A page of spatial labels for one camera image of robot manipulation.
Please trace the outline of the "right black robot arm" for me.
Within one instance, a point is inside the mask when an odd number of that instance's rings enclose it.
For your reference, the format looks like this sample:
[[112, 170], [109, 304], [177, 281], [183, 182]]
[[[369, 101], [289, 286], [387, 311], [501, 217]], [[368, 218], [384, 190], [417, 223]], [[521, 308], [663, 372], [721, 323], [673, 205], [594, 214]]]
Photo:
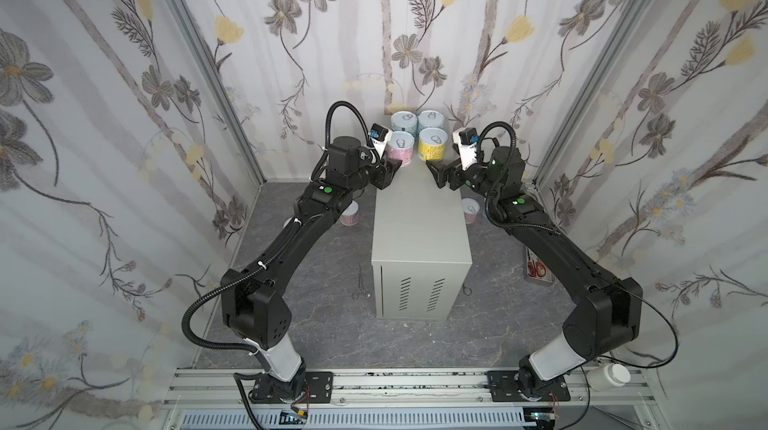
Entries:
[[562, 390], [565, 374], [638, 337], [642, 289], [634, 279], [619, 279], [591, 259], [524, 192], [525, 163], [515, 141], [496, 143], [491, 154], [484, 154], [482, 145], [494, 129], [516, 136], [501, 121], [482, 131], [462, 128], [454, 133], [458, 159], [427, 166], [438, 187], [465, 186], [481, 196], [487, 220], [531, 250], [575, 305], [561, 332], [519, 362], [514, 377], [517, 391], [522, 398], [536, 401]]

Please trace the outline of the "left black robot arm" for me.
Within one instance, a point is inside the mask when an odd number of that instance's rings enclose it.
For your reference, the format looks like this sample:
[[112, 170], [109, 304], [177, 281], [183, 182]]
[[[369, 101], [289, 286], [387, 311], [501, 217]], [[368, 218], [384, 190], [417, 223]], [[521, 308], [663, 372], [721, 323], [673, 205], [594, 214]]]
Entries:
[[[347, 101], [329, 107], [322, 155], [309, 184], [294, 202], [289, 222], [257, 259], [242, 270], [228, 270], [218, 287], [194, 301], [181, 319], [182, 333], [192, 344], [204, 349], [245, 351], [261, 363], [263, 370], [258, 374], [233, 375], [255, 429], [261, 426], [252, 409], [258, 392], [290, 404], [309, 397], [305, 360], [288, 335], [292, 313], [283, 295], [291, 278], [314, 244], [353, 203], [356, 192], [368, 186], [385, 189], [400, 168], [384, 155], [391, 133], [379, 124], [365, 126], [363, 140], [333, 136], [332, 121], [340, 108], [350, 110], [358, 121], [364, 119]], [[211, 341], [192, 330], [194, 314], [213, 299], [219, 299], [223, 322], [238, 342]]]

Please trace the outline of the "pink can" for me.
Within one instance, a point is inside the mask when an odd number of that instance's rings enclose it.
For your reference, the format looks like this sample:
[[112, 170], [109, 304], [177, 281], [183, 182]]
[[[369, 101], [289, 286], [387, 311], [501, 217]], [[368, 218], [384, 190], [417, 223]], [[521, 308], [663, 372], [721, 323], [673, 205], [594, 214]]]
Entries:
[[392, 161], [399, 161], [403, 167], [408, 166], [414, 154], [414, 137], [405, 131], [394, 131], [387, 144], [386, 155]]
[[355, 226], [359, 222], [359, 219], [359, 204], [357, 201], [352, 201], [340, 215], [339, 221], [342, 225], [351, 227]]
[[480, 213], [480, 204], [473, 198], [463, 198], [461, 200], [464, 220], [467, 225], [475, 222]]

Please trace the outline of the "teal coconut can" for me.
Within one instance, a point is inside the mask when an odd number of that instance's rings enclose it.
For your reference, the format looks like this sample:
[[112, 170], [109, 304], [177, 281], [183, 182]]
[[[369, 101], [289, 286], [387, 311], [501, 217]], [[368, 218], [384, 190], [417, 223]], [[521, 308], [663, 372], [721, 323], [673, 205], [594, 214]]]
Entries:
[[418, 116], [410, 111], [398, 111], [391, 116], [391, 128], [396, 132], [405, 132], [417, 137]]
[[445, 116], [436, 110], [422, 110], [418, 115], [417, 131], [437, 128], [443, 129], [445, 125]]

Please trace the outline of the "yellow label can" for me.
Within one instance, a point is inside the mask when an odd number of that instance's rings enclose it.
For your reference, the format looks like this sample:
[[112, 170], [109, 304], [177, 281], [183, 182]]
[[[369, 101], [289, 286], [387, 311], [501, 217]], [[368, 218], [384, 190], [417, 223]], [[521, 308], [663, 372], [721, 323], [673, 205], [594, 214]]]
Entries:
[[441, 128], [424, 128], [419, 132], [418, 154], [423, 161], [441, 161], [444, 158], [448, 134]]

